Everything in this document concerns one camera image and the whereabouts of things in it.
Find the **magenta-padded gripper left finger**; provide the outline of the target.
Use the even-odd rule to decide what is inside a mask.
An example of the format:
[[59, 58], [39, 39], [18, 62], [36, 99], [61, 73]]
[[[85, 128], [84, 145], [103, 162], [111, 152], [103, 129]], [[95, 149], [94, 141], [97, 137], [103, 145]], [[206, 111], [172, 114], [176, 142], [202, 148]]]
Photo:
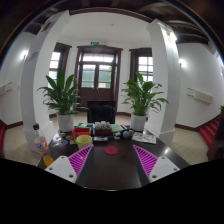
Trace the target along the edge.
[[92, 148], [93, 146], [90, 145], [73, 153], [70, 156], [62, 155], [58, 157], [51, 165], [49, 165], [46, 168], [46, 171], [75, 183]]

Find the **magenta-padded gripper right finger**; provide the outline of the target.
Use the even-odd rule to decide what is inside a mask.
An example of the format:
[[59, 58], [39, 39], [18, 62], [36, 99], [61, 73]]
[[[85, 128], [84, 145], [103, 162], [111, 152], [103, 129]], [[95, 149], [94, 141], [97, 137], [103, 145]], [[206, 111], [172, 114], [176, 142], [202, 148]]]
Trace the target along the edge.
[[152, 183], [179, 171], [166, 156], [157, 157], [144, 148], [133, 146], [137, 157], [137, 171], [141, 183]]

